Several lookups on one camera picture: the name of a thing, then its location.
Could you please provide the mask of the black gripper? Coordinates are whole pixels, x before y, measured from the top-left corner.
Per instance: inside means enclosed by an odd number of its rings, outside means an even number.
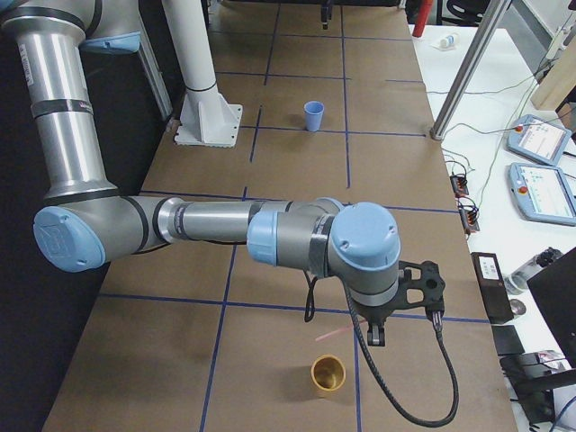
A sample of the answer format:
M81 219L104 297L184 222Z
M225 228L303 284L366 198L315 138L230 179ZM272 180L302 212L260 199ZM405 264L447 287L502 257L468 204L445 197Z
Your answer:
M320 2L320 22L323 30L329 27L332 20L333 0L322 0Z
M385 321L394 311L401 308L405 302L405 292L399 287L392 287L377 293L363 293L349 288L348 293L351 313L368 322L367 344L370 347L384 347Z

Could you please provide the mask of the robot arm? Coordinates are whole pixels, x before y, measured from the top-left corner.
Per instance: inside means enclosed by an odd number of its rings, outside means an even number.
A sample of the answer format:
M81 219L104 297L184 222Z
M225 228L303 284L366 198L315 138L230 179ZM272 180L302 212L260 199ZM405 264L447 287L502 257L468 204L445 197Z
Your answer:
M123 194L136 194L160 137L134 55L83 57L103 140L103 163ZM14 39L1 37L1 352L67 354L80 338L106 268L65 273L38 250L32 219L49 185Z

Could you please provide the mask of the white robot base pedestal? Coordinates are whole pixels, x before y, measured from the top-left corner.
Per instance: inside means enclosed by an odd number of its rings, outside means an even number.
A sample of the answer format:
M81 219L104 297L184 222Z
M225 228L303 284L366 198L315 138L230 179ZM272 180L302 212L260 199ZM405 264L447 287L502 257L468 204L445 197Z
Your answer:
M243 107L228 103L218 88L202 3L170 0L162 5L185 85L175 142L232 148Z

